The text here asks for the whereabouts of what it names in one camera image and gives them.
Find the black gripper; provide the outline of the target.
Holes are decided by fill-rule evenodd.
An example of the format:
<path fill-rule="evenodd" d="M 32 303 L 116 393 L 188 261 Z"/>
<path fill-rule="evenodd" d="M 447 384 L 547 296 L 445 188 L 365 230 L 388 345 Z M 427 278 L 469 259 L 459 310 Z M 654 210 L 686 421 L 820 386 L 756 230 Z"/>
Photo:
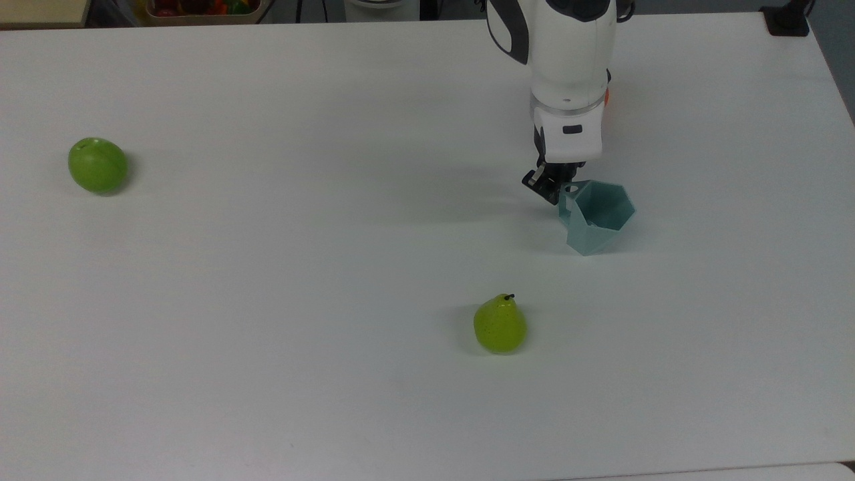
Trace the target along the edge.
<path fill-rule="evenodd" d="M 522 178 L 522 185 L 531 189 L 543 200 L 557 205 L 561 194 L 574 194 L 581 188 L 581 182 L 575 180 L 577 170 L 583 168 L 586 162 L 547 162 L 546 140 L 542 129 L 534 131 L 534 145 L 538 152 L 535 170 L 529 170 Z M 565 178 L 556 182 L 552 178 Z"/>

